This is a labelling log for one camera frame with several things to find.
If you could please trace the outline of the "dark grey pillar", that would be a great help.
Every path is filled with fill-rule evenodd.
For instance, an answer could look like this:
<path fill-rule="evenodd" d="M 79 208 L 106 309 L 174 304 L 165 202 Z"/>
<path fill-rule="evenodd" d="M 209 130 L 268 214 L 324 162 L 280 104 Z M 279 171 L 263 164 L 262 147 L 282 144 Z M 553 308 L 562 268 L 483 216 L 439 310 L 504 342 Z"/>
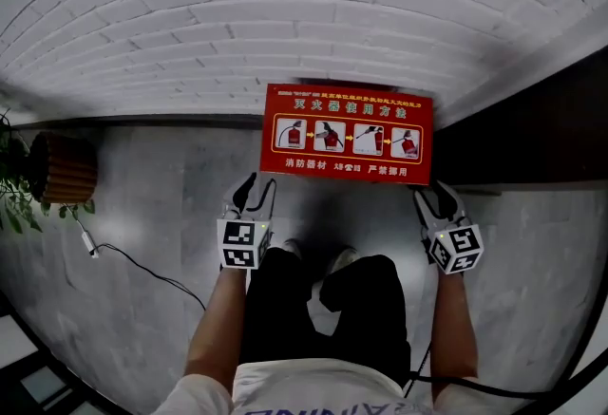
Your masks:
<path fill-rule="evenodd" d="M 608 46 L 433 136 L 449 185 L 608 182 Z"/>

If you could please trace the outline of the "person's left forearm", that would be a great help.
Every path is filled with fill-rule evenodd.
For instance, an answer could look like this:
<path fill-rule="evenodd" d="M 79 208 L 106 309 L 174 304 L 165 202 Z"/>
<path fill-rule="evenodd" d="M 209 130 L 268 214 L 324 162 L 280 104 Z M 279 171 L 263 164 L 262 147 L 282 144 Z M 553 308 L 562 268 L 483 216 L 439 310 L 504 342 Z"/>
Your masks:
<path fill-rule="evenodd" d="M 238 368 L 246 299 L 245 270 L 223 269 L 191 340 L 185 375 L 199 374 L 229 392 Z"/>

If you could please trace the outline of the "person's white shirt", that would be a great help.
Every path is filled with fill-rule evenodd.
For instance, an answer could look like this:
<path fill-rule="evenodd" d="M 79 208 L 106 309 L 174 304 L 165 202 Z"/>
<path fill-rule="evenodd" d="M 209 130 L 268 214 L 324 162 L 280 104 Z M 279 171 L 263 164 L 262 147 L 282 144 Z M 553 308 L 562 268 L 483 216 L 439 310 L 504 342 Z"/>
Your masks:
<path fill-rule="evenodd" d="M 379 371 L 329 358 L 247 363 L 232 391 L 212 378 L 181 378 L 151 415 L 491 415 L 484 396 L 448 386 L 432 407 L 403 397 Z"/>

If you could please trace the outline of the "person's right forearm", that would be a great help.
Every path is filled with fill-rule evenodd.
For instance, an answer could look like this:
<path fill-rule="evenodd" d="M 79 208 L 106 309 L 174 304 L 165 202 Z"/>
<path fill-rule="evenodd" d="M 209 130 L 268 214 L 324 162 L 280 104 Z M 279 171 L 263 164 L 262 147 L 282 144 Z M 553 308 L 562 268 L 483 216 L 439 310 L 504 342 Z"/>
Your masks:
<path fill-rule="evenodd" d="M 430 372 L 436 377 L 476 378 L 478 350 L 460 274 L 439 273 L 430 341 Z"/>

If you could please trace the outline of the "green leafy potted plant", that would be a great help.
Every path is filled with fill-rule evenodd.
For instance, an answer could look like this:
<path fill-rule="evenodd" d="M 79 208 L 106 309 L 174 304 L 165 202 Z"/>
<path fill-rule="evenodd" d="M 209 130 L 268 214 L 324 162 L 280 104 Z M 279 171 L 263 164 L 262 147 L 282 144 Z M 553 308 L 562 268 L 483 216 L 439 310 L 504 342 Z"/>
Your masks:
<path fill-rule="evenodd" d="M 83 210 L 95 212 L 94 199 L 81 204 L 47 204 L 37 201 L 29 190 L 29 150 L 15 127 L 10 124 L 7 111 L 0 111 L 0 231 L 8 224 L 17 234 L 25 226 L 40 232 L 42 230 L 34 213 L 38 205 L 43 215 L 48 215 L 51 207 L 58 207 L 60 217 L 78 217 Z"/>

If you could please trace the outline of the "white power adapter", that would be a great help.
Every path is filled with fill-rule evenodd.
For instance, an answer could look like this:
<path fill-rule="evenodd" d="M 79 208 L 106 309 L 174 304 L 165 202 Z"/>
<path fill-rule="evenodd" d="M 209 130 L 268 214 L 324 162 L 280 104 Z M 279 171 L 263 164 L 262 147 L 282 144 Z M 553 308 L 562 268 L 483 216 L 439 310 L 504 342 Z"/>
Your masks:
<path fill-rule="evenodd" d="M 93 240 L 91 234 L 86 229 L 82 230 L 81 238 L 82 238 L 82 241 L 85 245 L 85 248 L 86 248 L 88 254 L 92 258 L 98 258 L 99 257 L 98 246 L 96 245 L 95 241 Z"/>

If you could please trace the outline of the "brown wooden plant pot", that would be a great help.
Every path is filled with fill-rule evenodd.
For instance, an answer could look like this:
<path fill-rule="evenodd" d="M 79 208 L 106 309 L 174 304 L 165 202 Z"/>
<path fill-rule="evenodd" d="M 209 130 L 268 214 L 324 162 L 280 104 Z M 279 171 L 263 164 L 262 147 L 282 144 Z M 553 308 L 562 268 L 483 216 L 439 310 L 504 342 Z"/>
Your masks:
<path fill-rule="evenodd" d="M 28 167 L 29 190 L 41 203 L 81 204 L 93 197 L 98 160 L 87 140 L 40 132 L 30 147 Z"/>

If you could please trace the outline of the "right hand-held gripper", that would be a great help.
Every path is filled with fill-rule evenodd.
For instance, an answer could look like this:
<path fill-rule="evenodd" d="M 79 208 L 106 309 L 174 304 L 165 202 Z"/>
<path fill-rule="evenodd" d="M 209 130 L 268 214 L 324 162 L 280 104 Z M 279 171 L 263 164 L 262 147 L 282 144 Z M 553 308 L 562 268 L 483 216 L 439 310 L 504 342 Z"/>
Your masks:
<path fill-rule="evenodd" d="M 427 254 L 444 274 L 461 274 L 473 269 L 485 251 L 480 228 L 451 186 L 437 180 L 435 193 L 441 218 L 422 191 L 413 192 L 417 215 L 426 230 L 424 240 L 429 241 Z"/>

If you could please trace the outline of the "red fire extinguisher box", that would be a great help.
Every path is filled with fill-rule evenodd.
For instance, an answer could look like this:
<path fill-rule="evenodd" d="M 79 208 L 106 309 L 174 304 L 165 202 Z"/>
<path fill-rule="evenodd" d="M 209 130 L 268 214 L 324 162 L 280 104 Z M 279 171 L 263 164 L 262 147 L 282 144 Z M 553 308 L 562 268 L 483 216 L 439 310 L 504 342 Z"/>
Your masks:
<path fill-rule="evenodd" d="M 400 92 L 270 84 L 260 170 L 427 186 L 433 101 Z"/>

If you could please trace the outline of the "person's right shoe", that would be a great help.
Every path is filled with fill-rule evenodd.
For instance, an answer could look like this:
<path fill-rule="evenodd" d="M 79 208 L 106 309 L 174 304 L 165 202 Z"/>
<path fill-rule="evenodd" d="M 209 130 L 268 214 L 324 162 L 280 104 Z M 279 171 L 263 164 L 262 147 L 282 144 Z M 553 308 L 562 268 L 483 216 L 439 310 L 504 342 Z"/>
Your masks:
<path fill-rule="evenodd" d="M 349 266 L 359 258 L 359 253 L 351 246 L 345 246 L 340 253 L 331 260 L 326 276 Z"/>

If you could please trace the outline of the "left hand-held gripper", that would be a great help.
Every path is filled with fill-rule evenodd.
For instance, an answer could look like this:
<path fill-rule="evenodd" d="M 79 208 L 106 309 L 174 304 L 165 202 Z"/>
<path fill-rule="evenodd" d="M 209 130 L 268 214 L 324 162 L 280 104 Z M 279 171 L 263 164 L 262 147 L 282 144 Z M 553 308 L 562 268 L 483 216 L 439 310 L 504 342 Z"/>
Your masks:
<path fill-rule="evenodd" d="M 257 270 L 270 246 L 276 180 L 259 190 L 257 173 L 240 178 L 222 198 L 217 219 L 222 269 Z"/>

